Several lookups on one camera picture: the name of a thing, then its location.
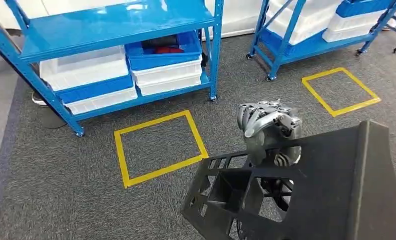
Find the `blue plastic bin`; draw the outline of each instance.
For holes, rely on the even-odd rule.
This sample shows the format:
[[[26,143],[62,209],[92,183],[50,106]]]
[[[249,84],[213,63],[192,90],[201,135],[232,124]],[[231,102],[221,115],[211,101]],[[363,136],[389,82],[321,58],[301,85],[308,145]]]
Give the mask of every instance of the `blue plastic bin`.
[[[76,101],[109,94],[133,87],[132,75],[116,77],[104,81],[94,82],[82,86],[64,89],[55,92],[63,103],[69,104]]]
[[[288,43],[284,55],[289,56],[291,54],[294,54],[296,50],[299,51],[299,49],[304,49],[307,48],[308,46],[313,47],[314,46],[313,43],[321,39],[321,35],[325,30],[326,29],[322,30],[321,32],[307,38],[306,40],[296,45],[291,45]],[[260,40],[272,53],[277,53],[279,51],[280,45],[282,44],[283,38],[268,29],[264,29],[260,35]]]
[[[179,64],[197,60],[201,56],[202,48],[196,31],[177,34],[177,43],[184,52],[153,54],[153,49],[142,48],[142,42],[126,44],[127,59],[131,69],[138,71]]]
[[[346,18],[377,12],[388,8],[392,1],[393,0],[344,0],[336,9],[336,14]]]

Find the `gray carpet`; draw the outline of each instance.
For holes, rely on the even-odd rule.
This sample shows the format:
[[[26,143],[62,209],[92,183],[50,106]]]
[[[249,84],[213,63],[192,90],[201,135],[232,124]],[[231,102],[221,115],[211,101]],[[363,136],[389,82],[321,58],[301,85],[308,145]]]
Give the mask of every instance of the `gray carpet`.
[[[113,136],[114,130],[183,110],[191,112],[210,156],[244,149],[235,120],[241,103],[281,98],[299,109],[305,136],[373,119],[390,127],[396,172],[394,33],[383,32],[369,52],[357,58],[353,54],[358,46],[352,46],[284,65],[278,80],[271,83],[264,81],[268,68],[261,59],[245,59],[251,40],[251,35],[223,40],[217,102],[210,102],[207,90],[201,90],[95,117],[82,122],[83,138],[66,126],[42,128],[41,108],[26,92],[0,204],[0,240],[202,239],[179,213],[197,164],[124,189]],[[382,101],[333,118],[301,84],[301,78],[337,67],[347,68]],[[329,103],[337,100],[337,107],[364,100],[350,97],[342,82],[348,80],[332,76],[323,81],[314,82],[317,91],[331,97]],[[126,159],[135,175],[196,153],[196,144],[181,119],[160,127],[123,137],[130,149]],[[267,212],[276,217],[272,208]]]

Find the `shelf shelf board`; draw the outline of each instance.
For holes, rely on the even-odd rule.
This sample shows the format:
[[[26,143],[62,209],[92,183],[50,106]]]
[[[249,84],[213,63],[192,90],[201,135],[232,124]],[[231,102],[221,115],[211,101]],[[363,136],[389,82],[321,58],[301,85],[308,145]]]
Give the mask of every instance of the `shelf shelf board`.
[[[373,38],[372,34],[366,34],[363,36],[352,37],[344,40],[326,42],[320,35],[315,42],[311,45],[300,47],[289,56],[283,56],[281,64],[287,64],[301,59],[306,59],[319,54],[324,54],[336,49],[344,48],[350,45],[362,43]]]
[[[202,0],[136,0],[31,19],[20,58],[36,63],[214,24]]]
[[[185,94],[188,92],[204,89],[204,88],[209,88],[211,86],[211,82],[208,79],[208,76],[203,72],[201,75],[201,84],[196,85],[196,86],[190,86],[182,89],[177,89],[177,90],[172,90],[172,91],[166,91],[166,92],[161,92],[161,93],[156,93],[153,95],[148,95],[148,96],[142,96],[140,95],[140,92],[138,92],[138,97],[134,100],[122,102],[119,104],[115,104],[112,106],[107,106],[104,108],[96,109],[93,111],[88,111],[85,113],[81,113],[78,115],[74,115],[74,119],[76,121],[96,117],[99,115],[115,112],[118,110],[126,109],[126,108],[131,108],[134,106],[142,105],[142,104],[147,104],[153,101],[169,98],[172,96],[180,95],[180,94]]]

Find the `white plastic bin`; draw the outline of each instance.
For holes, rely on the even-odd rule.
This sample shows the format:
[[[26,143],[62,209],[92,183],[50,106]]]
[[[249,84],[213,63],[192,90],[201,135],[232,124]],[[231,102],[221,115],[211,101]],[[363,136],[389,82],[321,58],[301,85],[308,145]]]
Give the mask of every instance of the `white plastic bin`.
[[[159,66],[145,70],[132,71],[138,86],[155,84],[172,79],[180,79],[189,75],[201,75],[202,57],[194,61],[186,61],[167,66]]]
[[[266,21],[269,21],[276,12],[282,8],[285,2],[286,0],[270,0],[269,9],[266,14]],[[307,1],[302,8],[289,43],[292,45],[298,44],[327,28],[330,20],[335,14],[336,8],[341,2],[341,0]],[[267,27],[267,29],[283,38],[292,17],[295,4],[295,2],[292,2],[287,8],[285,8],[283,12]]]
[[[340,31],[366,25],[374,26],[385,11],[386,10],[383,9],[372,13],[369,12],[349,17],[341,17],[338,14],[335,14],[330,21],[328,28],[331,31]]]
[[[120,104],[137,98],[134,87],[64,104],[74,115]]]
[[[339,31],[333,31],[330,28],[328,28],[322,35],[323,39],[328,42],[334,42],[334,41],[339,41],[339,40],[344,40],[344,39],[349,39],[349,38],[354,38],[362,35],[366,35],[369,33],[370,29],[372,28],[372,24],[368,25],[363,25],[363,26],[358,26],[358,27],[352,27],[352,28],[347,28]]]
[[[183,89],[201,84],[201,73],[184,75],[180,78],[166,79],[164,81],[154,81],[137,84],[142,96]]]
[[[40,62],[40,77],[54,91],[129,74],[123,46],[94,50]]]

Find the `white wall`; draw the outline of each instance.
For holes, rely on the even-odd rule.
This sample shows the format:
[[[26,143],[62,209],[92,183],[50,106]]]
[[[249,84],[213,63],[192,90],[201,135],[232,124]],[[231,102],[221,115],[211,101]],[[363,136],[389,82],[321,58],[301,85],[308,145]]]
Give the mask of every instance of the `white wall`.
[[[214,14],[215,0],[205,0],[205,5]],[[221,37],[250,34],[254,32],[260,14],[262,0],[224,0]]]
[[[48,15],[41,0],[17,0],[17,2],[29,18],[39,18]],[[0,0],[0,24],[6,29],[20,29],[5,0]]]

